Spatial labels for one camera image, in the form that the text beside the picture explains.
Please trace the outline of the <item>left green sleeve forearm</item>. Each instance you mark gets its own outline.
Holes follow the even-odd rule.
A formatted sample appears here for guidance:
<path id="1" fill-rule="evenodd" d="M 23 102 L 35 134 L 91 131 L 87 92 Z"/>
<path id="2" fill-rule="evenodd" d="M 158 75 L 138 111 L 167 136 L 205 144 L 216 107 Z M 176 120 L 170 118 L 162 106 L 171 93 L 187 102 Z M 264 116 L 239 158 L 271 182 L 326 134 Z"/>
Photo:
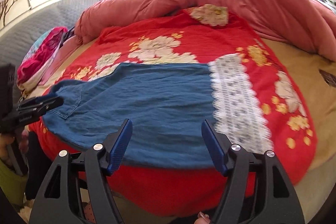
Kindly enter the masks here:
<path id="1" fill-rule="evenodd" d="M 17 175 L 1 161 L 0 186 L 12 205 L 23 206 L 27 178 L 27 175 Z"/>

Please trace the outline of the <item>right hand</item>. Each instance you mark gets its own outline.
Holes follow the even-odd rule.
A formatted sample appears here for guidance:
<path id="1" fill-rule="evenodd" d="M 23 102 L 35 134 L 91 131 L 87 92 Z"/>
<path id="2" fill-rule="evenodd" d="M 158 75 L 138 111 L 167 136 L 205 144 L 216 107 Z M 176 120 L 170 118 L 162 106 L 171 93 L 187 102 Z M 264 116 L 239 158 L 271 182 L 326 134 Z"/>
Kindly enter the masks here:
<path id="1" fill-rule="evenodd" d="M 210 216 L 201 211 L 198 213 L 198 217 L 194 222 L 194 224 L 210 224 L 210 223 L 211 223 Z"/>

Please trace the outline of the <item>left hand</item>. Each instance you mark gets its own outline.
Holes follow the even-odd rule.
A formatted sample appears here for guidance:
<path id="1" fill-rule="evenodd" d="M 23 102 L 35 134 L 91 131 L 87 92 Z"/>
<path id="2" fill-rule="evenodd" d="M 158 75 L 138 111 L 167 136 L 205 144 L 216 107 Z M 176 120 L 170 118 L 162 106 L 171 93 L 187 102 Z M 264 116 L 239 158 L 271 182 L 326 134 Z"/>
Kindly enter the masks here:
<path id="1" fill-rule="evenodd" d="M 7 149 L 8 145 L 11 145 L 14 142 L 14 137 L 11 135 L 1 134 L 0 140 L 0 157 L 1 161 L 5 163 L 7 166 L 12 166 L 12 160 L 9 156 L 9 150 Z M 19 142 L 19 149 L 21 153 L 25 154 L 29 150 L 29 132 L 24 129 L 21 133 L 21 138 Z"/>

